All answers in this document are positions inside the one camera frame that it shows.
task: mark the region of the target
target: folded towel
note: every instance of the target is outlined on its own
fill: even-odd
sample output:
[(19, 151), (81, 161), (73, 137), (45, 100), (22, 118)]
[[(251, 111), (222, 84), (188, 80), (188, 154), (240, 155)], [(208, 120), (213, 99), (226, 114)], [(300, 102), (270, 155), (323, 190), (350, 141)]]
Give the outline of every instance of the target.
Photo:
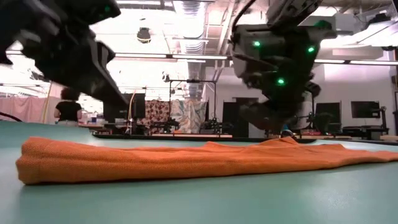
[(30, 138), (16, 164), (23, 183), (38, 184), (266, 174), (397, 160), (397, 152), (349, 150), (338, 144), (308, 146), (292, 138), (250, 146), (208, 142), (202, 147), (132, 149)]

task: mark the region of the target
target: person in black shirt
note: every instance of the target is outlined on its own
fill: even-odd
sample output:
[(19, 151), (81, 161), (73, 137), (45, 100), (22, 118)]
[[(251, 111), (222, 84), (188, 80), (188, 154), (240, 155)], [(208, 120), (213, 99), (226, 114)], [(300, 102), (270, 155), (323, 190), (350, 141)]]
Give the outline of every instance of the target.
[(61, 102), (57, 104), (54, 117), (59, 118), (58, 124), (65, 126), (78, 126), (81, 119), (81, 106), (76, 101), (79, 100), (80, 93), (71, 88), (64, 88), (61, 91)]

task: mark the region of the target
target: green table surface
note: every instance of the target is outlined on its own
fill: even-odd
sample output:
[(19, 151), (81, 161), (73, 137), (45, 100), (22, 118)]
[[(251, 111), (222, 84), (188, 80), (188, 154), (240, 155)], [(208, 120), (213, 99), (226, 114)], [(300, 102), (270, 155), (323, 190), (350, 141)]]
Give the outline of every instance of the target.
[[(15, 161), (29, 136), (115, 147), (203, 144), (104, 140), (87, 129), (0, 122), (1, 224), (398, 223), (396, 162), (283, 174), (24, 186), (17, 178)], [(398, 151), (393, 146), (341, 143), (352, 149)]]

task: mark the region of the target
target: computer monitor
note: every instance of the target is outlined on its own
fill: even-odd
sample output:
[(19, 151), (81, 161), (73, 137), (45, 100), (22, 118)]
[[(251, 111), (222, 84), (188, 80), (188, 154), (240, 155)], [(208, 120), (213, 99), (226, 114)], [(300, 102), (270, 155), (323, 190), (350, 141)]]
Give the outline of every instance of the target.
[(317, 103), (315, 114), (329, 113), (332, 115), (330, 123), (341, 123), (340, 103)]
[(351, 114), (353, 118), (380, 118), (378, 101), (352, 101)]
[[(130, 103), (132, 94), (125, 93), (123, 97)], [(103, 103), (104, 106), (104, 119), (109, 123), (114, 123), (116, 118), (127, 119), (129, 106), (113, 106)], [(132, 118), (145, 118), (145, 93), (136, 93), (134, 95), (134, 101), (131, 105), (131, 117)]]

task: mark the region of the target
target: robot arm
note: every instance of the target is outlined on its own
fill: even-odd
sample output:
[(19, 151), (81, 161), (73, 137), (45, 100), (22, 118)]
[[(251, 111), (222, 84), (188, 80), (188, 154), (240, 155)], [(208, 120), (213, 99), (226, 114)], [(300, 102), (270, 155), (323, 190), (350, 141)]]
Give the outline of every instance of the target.
[(115, 53), (95, 41), (89, 25), (120, 15), (115, 0), (3, 0), (0, 63), (18, 40), (44, 77), (101, 101), (126, 105), (106, 64)]
[(244, 105), (240, 114), (259, 129), (280, 131), (300, 109), (305, 91), (319, 94), (320, 87), (311, 82), (311, 70), (320, 42), (336, 38), (336, 33), (324, 21), (298, 26), (320, 0), (275, 1), (267, 12), (267, 24), (236, 25), (254, 1), (233, 23), (231, 51), (236, 76), (247, 87), (260, 89), (267, 101)]

